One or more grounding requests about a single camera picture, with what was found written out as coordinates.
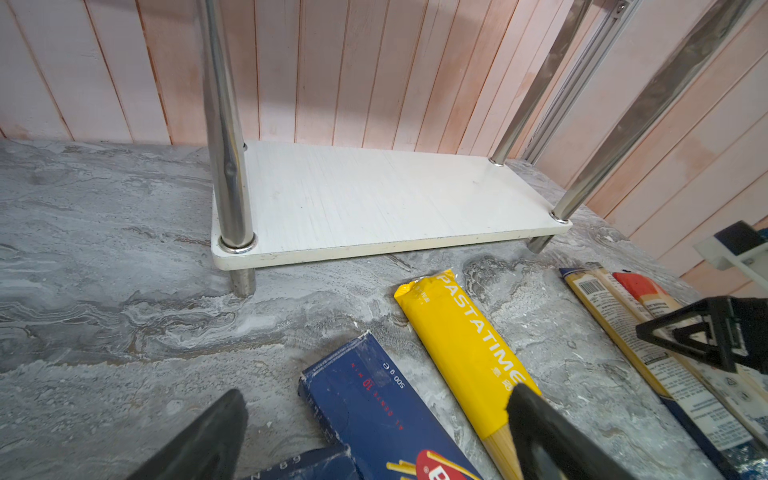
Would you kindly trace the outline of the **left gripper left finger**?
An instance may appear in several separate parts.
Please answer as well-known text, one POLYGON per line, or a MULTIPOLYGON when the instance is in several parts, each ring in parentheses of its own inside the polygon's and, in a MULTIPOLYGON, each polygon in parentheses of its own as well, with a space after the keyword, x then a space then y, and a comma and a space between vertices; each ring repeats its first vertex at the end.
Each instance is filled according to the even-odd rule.
POLYGON ((232 479, 247 423, 243 395, 231 389, 129 477, 232 479))

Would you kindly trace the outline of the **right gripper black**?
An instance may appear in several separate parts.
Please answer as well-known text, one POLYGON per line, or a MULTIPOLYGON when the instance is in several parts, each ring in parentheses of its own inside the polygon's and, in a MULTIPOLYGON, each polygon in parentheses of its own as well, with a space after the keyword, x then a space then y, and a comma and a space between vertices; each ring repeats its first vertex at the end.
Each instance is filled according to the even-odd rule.
MULTIPOLYGON (((727 297, 725 301, 725 360, 728 371, 737 364, 767 373, 767 299, 727 297)), ((637 337, 701 363, 722 363, 718 326, 723 313, 719 297, 681 307, 639 324, 637 337)))

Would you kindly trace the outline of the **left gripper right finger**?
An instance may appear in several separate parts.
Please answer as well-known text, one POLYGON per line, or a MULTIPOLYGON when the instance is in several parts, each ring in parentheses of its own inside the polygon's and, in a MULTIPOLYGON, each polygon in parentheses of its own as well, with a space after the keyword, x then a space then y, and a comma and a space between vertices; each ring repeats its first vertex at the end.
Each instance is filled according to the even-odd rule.
POLYGON ((506 411, 525 479, 631 479, 633 476, 525 384, 506 411))

